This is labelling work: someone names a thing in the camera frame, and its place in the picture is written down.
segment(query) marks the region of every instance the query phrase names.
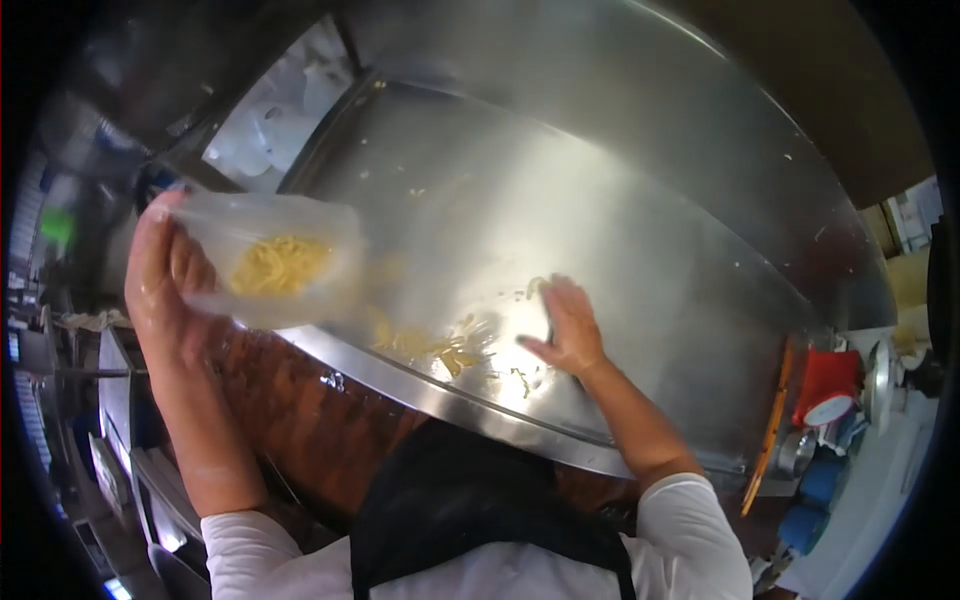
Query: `metal countertop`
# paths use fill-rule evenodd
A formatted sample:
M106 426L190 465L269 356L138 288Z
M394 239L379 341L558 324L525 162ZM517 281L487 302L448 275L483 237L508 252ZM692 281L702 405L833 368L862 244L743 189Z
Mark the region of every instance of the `metal countertop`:
M370 349L368 319L280 335L434 417L629 476L576 382L515 342L548 334L535 278L564 273L590 294L613 361L705 468L744 472L785 334L817 327L784 277L700 206L585 140L438 91L368 91L314 135L280 191L359 211L368 264L395 271L360 303L393 331L463 335L486 358L454 378L439 359Z

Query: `forearm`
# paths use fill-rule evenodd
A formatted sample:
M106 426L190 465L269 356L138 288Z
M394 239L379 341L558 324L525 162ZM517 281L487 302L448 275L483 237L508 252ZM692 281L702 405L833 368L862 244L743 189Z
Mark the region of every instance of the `forearm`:
M703 474L669 419L610 361L580 378L607 420L624 461L646 490L676 472Z
M156 406L177 454L183 484L200 516L263 507L268 499L243 439L206 361L148 356Z

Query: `wrist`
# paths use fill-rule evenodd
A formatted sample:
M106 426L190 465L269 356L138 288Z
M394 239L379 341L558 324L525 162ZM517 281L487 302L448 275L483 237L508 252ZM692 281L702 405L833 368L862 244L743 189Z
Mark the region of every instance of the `wrist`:
M607 378L611 372L616 372L616 365L607 358L606 355L602 355L594 362L590 363L585 369L576 373L577 379L580 380L582 384L587 386L592 384L594 381Z

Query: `white sleeve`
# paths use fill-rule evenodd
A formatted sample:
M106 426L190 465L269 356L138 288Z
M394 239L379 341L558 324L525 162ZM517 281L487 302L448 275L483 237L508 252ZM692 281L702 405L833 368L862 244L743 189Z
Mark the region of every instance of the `white sleeve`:
M256 511L205 516L200 530L214 600L249 597L255 584L302 556L279 523Z
M753 596L743 548L706 478L677 473L654 484L640 498L636 535L638 597Z

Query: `hand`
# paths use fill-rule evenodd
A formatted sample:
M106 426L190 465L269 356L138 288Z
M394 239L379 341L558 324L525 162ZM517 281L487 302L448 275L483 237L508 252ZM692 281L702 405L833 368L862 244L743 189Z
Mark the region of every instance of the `hand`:
M164 192L136 223L124 295L137 340L148 360L204 358L207 342L222 324L198 313L181 294L212 292L217 273L196 240L170 216L184 192Z
M553 275L540 287L553 325L553 343L521 337L524 348L548 365L575 377L583 377L607 362L600 328L584 288L569 277Z

